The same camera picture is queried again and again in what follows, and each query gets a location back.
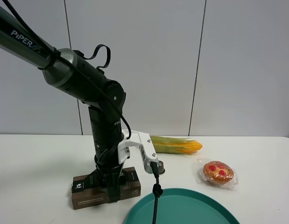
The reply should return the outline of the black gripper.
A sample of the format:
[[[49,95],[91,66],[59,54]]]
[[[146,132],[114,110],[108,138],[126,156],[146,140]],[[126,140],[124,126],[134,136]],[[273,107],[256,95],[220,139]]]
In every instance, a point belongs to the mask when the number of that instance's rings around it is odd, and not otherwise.
[[[120,174],[123,164],[111,160],[101,165],[97,156],[94,157],[94,160],[99,173],[99,181],[106,186],[106,194],[110,202],[118,201],[121,196]]]

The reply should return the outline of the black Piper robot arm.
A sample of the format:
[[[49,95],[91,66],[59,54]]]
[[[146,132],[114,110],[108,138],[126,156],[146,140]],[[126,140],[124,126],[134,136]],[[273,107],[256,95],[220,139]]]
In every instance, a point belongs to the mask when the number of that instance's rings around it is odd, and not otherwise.
[[[94,67],[78,50],[56,49],[40,38],[19,16],[9,1],[0,6],[0,48],[38,68],[50,86],[88,105],[95,144],[94,179],[111,202],[120,199],[126,180],[120,175],[118,145],[124,139],[121,125],[126,93],[105,76],[106,62]]]

